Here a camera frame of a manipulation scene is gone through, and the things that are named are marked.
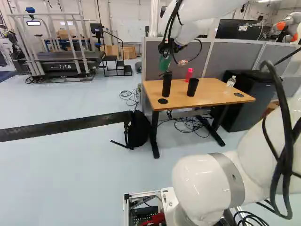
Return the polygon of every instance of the pink bottle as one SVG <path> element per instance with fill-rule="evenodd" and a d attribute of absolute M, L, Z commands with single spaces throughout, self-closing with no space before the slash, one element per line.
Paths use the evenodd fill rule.
<path fill-rule="evenodd" d="M 188 68 L 185 82 L 189 82 L 189 79 L 192 77 L 192 74 L 193 74 L 193 68 L 190 67 Z"/>

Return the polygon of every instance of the black floor stripe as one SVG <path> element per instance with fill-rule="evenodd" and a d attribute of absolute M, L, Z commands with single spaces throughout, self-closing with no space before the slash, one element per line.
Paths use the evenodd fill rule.
<path fill-rule="evenodd" d="M 40 137 L 56 133 L 65 133 L 79 129 L 88 129 L 97 126 L 124 122 L 129 118 L 129 113 L 130 111 L 117 112 L 30 126 L 0 129 L 0 142 Z"/>

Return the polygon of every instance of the black computer tower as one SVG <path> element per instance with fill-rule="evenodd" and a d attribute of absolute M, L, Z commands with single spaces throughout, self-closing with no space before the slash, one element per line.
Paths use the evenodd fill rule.
<path fill-rule="evenodd" d="M 232 75 L 236 76 L 234 87 L 256 98 L 256 101 L 228 107 L 222 120 L 222 126 L 228 132 L 247 130 L 255 125 L 266 111 L 276 91 L 269 73 L 255 70 L 231 70 L 225 72 L 222 81 L 227 82 Z M 213 107 L 211 115 L 219 119 L 223 109 L 224 106 Z"/>

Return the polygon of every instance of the gray band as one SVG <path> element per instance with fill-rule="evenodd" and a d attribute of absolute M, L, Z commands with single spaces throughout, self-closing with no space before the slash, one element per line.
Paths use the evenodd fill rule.
<path fill-rule="evenodd" d="M 243 179 L 238 169 L 231 159 L 222 153 L 210 153 L 209 155 L 215 158 L 227 177 L 231 193 L 229 208 L 240 206 L 245 201 L 246 192 Z"/>

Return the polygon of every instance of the red component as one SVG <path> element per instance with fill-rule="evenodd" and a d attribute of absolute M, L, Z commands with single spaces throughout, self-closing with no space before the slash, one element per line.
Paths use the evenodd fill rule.
<path fill-rule="evenodd" d="M 189 82 L 189 79 L 192 77 L 192 74 L 193 74 L 193 68 L 188 68 L 185 82 Z"/>
<path fill-rule="evenodd" d="M 298 40 L 298 33 L 293 35 L 293 38 L 292 38 L 291 42 L 297 41 L 297 40 Z"/>
<path fill-rule="evenodd" d="M 151 216 L 151 220 L 143 222 L 141 226 L 158 225 L 164 221 L 165 221 L 164 213 L 158 213 L 156 215 Z"/>
<path fill-rule="evenodd" d="M 276 27 L 279 31 L 282 31 L 285 28 L 285 26 L 286 26 L 286 22 L 283 21 L 276 24 Z"/>

